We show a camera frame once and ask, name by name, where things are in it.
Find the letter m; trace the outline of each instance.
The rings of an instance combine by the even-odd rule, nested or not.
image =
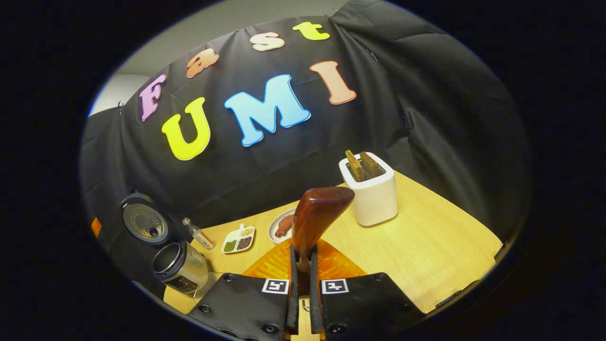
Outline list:
[[[253,121],[270,133],[276,132],[276,109],[280,111],[280,126],[292,127],[311,117],[309,110],[303,109],[290,87],[290,75],[279,75],[265,84],[265,101],[240,92],[225,101],[225,108],[236,114],[242,129],[242,145],[249,147],[263,139],[263,132],[257,130]]]

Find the small bottle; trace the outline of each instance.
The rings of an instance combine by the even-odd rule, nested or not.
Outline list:
[[[198,243],[202,244],[207,250],[212,250],[215,248],[215,242],[210,240],[203,232],[201,228],[198,228],[194,224],[191,223],[189,218],[183,218],[183,225],[189,228],[189,232],[191,236],[198,241]]]

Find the white compartment dish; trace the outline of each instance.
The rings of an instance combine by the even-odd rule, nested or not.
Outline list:
[[[238,250],[238,245],[240,245],[240,240],[243,240],[243,239],[246,239],[249,237],[250,237],[250,243],[245,248]],[[233,250],[225,251],[225,246],[227,245],[227,243],[234,241],[234,240],[236,241],[236,245],[234,246]],[[221,246],[221,252],[223,252],[224,254],[232,254],[234,252],[246,251],[246,250],[250,249],[250,247],[253,245],[254,240],[255,240],[255,228],[252,226],[244,227],[244,224],[240,224],[239,229],[231,231],[227,234],[227,236],[225,237],[225,240],[223,241],[223,245]]]
[[[280,224],[280,220],[282,220],[287,215],[294,214],[295,210],[297,210],[297,208],[291,208],[288,211],[282,213],[281,215],[278,215],[278,217],[275,218],[273,220],[273,222],[269,225],[269,229],[267,230],[267,235],[269,235],[269,239],[271,239],[271,241],[273,241],[276,244],[280,244],[284,240],[293,236],[292,228],[290,230],[288,230],[288,232],[286,232],[286,235],[283,237],[276,237],[276,231],[278,230],[278,227],[279,227],[278,225]]]

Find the white wall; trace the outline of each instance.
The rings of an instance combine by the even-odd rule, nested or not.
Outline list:
[[[118,101],[126,103],[148,80],[149,76],[117,74],[105,84],[90,109],[89,116],[102,110],[116,107]]]

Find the meat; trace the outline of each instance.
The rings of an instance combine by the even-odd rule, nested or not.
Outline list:
[[[289,214],[286,217],[282,218],[282,220],[280,220],[280,222],[278,223],[278,230],[275,233],[276,237],[284,237],[286,233],[288,233],[288,230],[293,227],[294,217],[295,214]]]

